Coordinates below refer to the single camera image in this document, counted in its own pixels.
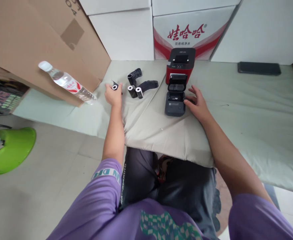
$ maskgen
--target white box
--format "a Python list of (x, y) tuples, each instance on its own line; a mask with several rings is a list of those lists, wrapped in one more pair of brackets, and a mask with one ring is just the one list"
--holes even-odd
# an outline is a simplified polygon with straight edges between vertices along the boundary
[(151, 0), (80, 0), (86, 15), (149, 8)]
[(152, 8), (89, 18), (111, 60), (154, 60)]
[(153, 0), (153, 16), (232, 6), (239, 4), (240, 1), (241, 0)]
[(293, 2), (243, 1), (213, 62), (293, 63)]
[(154, 24), (155, 59), (169, 59), (177, 47), (196, 49), (196, 60), (208, 60), (235, 6), (157, 16)]

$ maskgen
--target black paper roll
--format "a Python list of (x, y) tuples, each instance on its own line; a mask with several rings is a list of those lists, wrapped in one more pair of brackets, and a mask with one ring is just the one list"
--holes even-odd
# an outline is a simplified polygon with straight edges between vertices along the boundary
[(119, 85), (113, 81), (112, 90), (116, 90), (119, 87)]
[(139, 88), (141, 88), (142, 92), (145, 92), (150, 89), (157, 88), (159, 86), (159, 83), (157, 81), (145, 81), (139, 85)]
[(133, 72), (127, 75), (127, 79), (130, 82), (130, 85), (136, 86), (136, 79), (142, 76), (142, 71), (140, 68), (135, 69)]
[(132, 98), (136, 98), (137, 97), (137, 93), (136, 93), (136, 91), (135, 91), (135, 89), (134, 89), (133, 86), (128, 86), (127, 90), (129, 91), (129, 93), (130, 93), (130, 95), (131, 95)]
[(142, 89), (140, 87), (137, 87), (135, 89), (137, 96), (139, 97), (139, 99), (143, 98), (143, 92)]

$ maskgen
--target smartphone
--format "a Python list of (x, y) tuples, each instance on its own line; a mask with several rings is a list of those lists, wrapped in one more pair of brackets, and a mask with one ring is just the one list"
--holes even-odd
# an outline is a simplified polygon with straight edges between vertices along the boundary
[(237, 64), (239, 73), (261, 74), (278, 76), (281, 74), (280, 65), (277, 63), (253, 63), (239, 62)]

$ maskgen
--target leg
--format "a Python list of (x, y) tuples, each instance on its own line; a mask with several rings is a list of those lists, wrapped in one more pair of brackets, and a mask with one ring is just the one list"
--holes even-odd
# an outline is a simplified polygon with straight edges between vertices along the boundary
[(151, 151), (127, 147), (122, 173), (120, 210), (144, 198), (156, 198), (160, 183), (154, 171), (157, 155)]
[(209, 239), (217, 239), (212, 220), (215, 196), (215, 169), (173, 159), (166, 181), (158, 190), (158, 202), (180, 209), (195, 221)]

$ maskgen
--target plastic bottle cap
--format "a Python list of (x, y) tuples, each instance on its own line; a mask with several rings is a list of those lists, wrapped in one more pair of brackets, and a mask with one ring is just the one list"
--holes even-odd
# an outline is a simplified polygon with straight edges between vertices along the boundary
[(53, 68), (53, 66), (47, 61), (42, 61), (39, 63), (39, 68), (41, 68), (45, 72), (48, 72)]

